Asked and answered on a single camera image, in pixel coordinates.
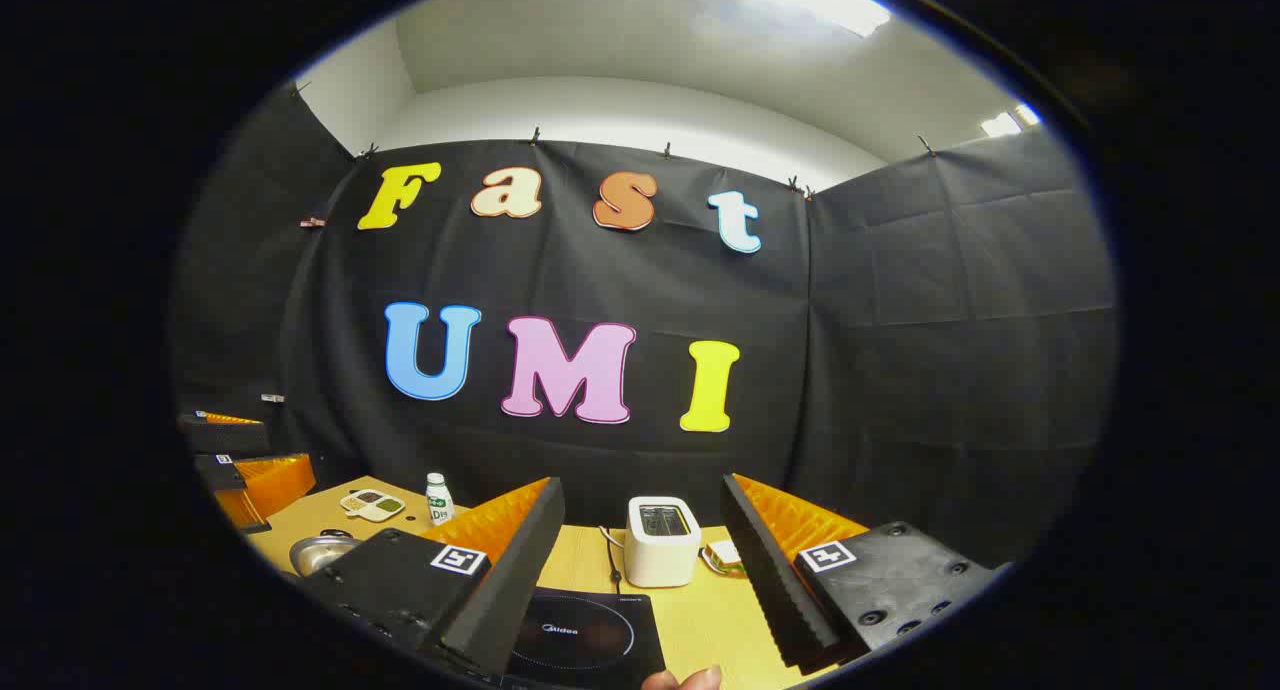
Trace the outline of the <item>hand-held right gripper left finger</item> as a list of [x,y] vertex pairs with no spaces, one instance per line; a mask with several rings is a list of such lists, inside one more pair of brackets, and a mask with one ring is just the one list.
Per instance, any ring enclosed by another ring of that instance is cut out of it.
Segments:
[[562,481],[544,477],[421,534],[383,529],[297,584],[381,643],[499,675],[563,521]]

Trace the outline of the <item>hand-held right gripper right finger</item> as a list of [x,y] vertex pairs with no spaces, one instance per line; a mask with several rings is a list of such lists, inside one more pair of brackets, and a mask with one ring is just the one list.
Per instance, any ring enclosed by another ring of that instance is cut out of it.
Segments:
[[1001,576],[908,522],[867,527],[740,472],[721,511],[781,659],[805,675],[929,629]]

